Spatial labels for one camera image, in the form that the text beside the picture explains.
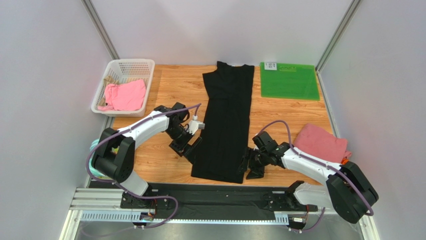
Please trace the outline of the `black floral t shirt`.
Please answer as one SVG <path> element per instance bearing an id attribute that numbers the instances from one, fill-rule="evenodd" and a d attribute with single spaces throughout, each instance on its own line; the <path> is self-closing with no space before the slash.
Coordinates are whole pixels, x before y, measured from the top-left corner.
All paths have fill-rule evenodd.
<path id="1" fill-rule="evenodd" d="M 216 70 L 204 73 L 208 103 L 196 147 L 191 176 L 241 184 L 248 147 L 255 67 L 231 66 L 218 61 Z"/>

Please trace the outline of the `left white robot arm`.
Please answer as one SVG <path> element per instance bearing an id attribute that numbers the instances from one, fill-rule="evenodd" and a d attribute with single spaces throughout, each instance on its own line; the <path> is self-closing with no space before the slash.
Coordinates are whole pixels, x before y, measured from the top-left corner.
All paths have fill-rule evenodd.
<path id="1" fill-rule="evenodd" d="M 205 128 L 205 124 L 196 114 L 190 115 L 190 110 L 191 107 L 179 102 L 173 107 L 160 105 L 127 127 L 104 129 L 86 161 L 88 172 L 96 170 L 106 177 L 104 182 L 143 197 L 149 184 L 134 170 L 136 150 L 151 137 L 166 133 L 171 138 L 170 148 L 192 163 L 191 155 L 202 138 L 198 137 L 193 144 L 190 140 L 197 131 Z"/>

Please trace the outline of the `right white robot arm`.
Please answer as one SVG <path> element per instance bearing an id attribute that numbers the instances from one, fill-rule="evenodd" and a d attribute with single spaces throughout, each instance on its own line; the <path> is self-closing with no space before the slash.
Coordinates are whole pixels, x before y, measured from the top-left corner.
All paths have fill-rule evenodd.
<path id="1" fill-rule="evenodd" d="M 266 131 L 252 140 L 255 147 L 246 148 L 239 167 L 248 171 L 246 179 L 263 178 L 268 165 L 296 171 L 319 184 L 294 182 L 287 189 L 292 203 L 332 209 L 352 224 L 374 214 L 372 207 L 379 195 L 357 164 L 326 161 L 291 143 L 278 144 Z"/>

